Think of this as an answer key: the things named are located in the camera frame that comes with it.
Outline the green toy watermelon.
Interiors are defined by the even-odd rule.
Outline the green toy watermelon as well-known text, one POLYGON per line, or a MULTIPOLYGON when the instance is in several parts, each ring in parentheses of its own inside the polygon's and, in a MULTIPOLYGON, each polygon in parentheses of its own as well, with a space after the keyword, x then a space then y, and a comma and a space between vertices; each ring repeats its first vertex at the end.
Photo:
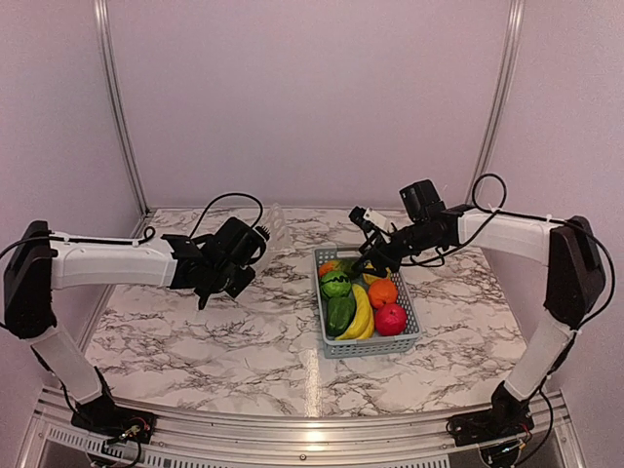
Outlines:
POLYGON ((325 299, 347 296, 351 288, 351 280, 343 271, 330 271, 321 278, 320 291, 325 299))

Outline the clear zip top bag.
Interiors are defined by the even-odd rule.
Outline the clear zip top bag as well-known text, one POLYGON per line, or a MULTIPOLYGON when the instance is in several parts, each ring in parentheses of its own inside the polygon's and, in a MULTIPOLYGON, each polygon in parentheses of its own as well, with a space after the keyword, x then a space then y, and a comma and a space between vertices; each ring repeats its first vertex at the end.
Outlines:
POLYGON ((253 265, 257 277, 264 274, 278 256, 289 254, 293 250, 293 239, 287 226, 286 214, 279 204, 273 204, 262 216, 259 227, 268 232, 269 239, 266 241, 265 253, 253 265))

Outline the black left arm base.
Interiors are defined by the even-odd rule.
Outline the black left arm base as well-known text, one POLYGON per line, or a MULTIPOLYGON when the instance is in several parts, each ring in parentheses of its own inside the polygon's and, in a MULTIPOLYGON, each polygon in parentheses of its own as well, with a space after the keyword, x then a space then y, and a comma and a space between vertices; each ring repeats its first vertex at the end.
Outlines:
POLYGON ((71 424, 75 427, 106 436, 108 445, 135 442, 147 445, 156 424, 156 415, 149 411, 118 406, 110 388, 101 382, 101 394, 87 404, 76 402, 71 424))

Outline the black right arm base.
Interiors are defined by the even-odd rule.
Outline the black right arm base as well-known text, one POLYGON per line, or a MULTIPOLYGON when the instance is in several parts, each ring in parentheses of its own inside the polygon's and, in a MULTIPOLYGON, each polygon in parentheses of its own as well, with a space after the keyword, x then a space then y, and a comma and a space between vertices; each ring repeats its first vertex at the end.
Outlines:
POLYGON ((455 414, 448 419, 446 430, 457 447, 523 434, 534 428, 528 405, 529 399, 516 399, 500 383, 488 409, 455 414))

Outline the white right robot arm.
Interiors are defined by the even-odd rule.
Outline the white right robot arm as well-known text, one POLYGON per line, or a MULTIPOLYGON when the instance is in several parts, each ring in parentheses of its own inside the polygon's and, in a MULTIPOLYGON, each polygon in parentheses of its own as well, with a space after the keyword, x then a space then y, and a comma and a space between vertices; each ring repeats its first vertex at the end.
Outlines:
POLYGON ((350 220, 366 238, 356 271, 370 263, 373 274, 380 276, 425 266, 425 261, 417 260, 425 251, 436 250, 436 259, 442 260, 470 246, 531 259, 547 268, 547 315, 495 391, 492 400, 497 404, 483 417, 484 429, 502 437, 521 420, 515 402, 532 398, 565 359, 581 328, 601 313, 596 305, 599 297, 614 290, 613 261, 583 216, 564 220, 510 213, 501 207, 486 209, 476 203, 449 208, 429 179, 403 188, 400 196, 410 220, 403 228, 373 209, 356 207, 350 212, 350 220))

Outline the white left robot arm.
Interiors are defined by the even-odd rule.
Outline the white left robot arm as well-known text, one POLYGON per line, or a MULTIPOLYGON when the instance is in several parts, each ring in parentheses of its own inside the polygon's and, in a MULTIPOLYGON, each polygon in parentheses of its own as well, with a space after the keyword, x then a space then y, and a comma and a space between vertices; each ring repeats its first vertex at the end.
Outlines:
POLYGON ((90 285, 190 290, 204 309, 212 295, 235 298, 252 282, 269 240, 265 227, 237 217, 197 238, 157 235, 151 227, 140 239, 73 237, 34 221, 4 251, 10 258, 3 278, 4 326, 28 342, 99 432, 113 434, 123 425, 123 413, 110 403, 105 380, 59 323, 53 293, 90 285))

